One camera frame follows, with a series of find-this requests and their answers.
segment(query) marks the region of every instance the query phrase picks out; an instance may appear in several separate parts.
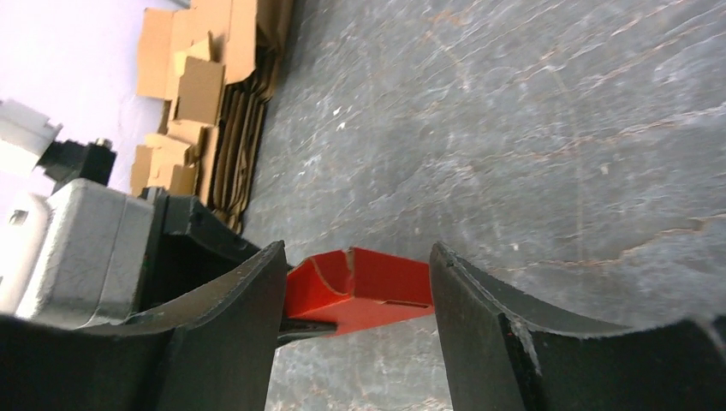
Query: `white wall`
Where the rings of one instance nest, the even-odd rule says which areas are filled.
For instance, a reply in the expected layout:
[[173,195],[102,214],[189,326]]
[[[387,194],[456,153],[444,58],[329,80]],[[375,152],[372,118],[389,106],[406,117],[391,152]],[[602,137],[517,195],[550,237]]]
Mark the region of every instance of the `white wall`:
[[[0,99],[13,98],[61,122],[59,140],[110,139],[118,152],[113,188],[128,191],[134,148],[153,132],[161,103],[134,95],[136,42],[146,7],[170,0],[0,0]],[[30,181],[0,174],[0,216],[21,188],[49,194],[36,170]]]

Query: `concrete floor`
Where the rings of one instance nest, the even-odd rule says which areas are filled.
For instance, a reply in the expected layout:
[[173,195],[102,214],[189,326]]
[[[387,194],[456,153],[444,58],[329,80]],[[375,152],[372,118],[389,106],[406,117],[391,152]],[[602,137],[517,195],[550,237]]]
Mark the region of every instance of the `concrete floor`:
[[[443,240],[625,325],[724,311],[724,13],[299,0],[245,236],[293,263]],[[434,318],[278,350],[268,409],[450,409]]]

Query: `red plastic piece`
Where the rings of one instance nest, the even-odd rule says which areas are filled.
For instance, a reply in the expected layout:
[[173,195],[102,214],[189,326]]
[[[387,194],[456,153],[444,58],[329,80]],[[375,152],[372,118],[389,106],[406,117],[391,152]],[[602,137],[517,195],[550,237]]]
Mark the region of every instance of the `red plastic piece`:
[[429,266],[355,247],[313,255],[288,274],[285,313],[336,336],[433,314]]

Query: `white plastic part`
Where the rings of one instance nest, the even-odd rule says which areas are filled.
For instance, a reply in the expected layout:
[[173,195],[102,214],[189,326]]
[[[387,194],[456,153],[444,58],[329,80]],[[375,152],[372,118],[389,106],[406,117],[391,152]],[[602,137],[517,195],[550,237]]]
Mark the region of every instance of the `white plastic part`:
[[0,100],[0,170],[29,176],[60,133],[50,118],[14,100]]
[[0,225],[0,313],[15,314],[43,246],[51,210],[45,197],[20,193]]

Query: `brown cardboard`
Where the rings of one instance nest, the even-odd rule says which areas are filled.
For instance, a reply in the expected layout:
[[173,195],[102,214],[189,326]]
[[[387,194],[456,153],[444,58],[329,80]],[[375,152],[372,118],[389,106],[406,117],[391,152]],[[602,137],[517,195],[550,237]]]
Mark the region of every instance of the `brown cardboard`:
[[205,206],[211,206],[211,181],[214,176],[214,164],[217,160],[217,144],[219,127],[210,128],[202,143],[202,157],[199,161],[199,184],[197,195]]
[[187,57],[187,66],[179,79],[175,120],[217,124],[223,78],[222,64]]
[[208,128],[209,125],[201,122],[193,122],[191,120],[174,120],[167,123],[165,134],[174,137],[177,140],[184,141],[191,146],[195,146],[194,149],[196,150],[197,155],[201,156],[204,154],[201,151],[202,140],[205,138]]
[[136,158],[131,166],[131,195],[138,197],[149,181],[149,170],[152,167],[153,149],[147,146],[136,146]]
[[159,9],[144,10],[139,50],[136,62],[139,79],[136,94],[164,98],[174,12]]
[[192,171],[185,164],[193,160],[179,163],[178,152],[154,149],[145,185],[168,187],[183,177],[188,183],[194,173],[202,203],[241,229],[292,6],[292,0],[192,0],[188,10],[145,12],[139,94],[166,100],[160,134],[189,144],[187,155],[199,158]]
[[176,77],[184,74],[187,57],[198,58],[206,62],[213,60],[211,57],[211,32],[207,32],[205,38],[195,41],[188,49],[174,53],[174,75]]
[[146,146],[155,152],[152,170],[154,160],[181,165],[192,164],[196,161],[194,147],[184,141],[161,134],[147,134],[144,140]]
[[180,164],[162,164],[156,174],[152,173],[147,182],[148,187],[164,187],[169,194],[194,194],[194,182],[197,170],[194,167]]

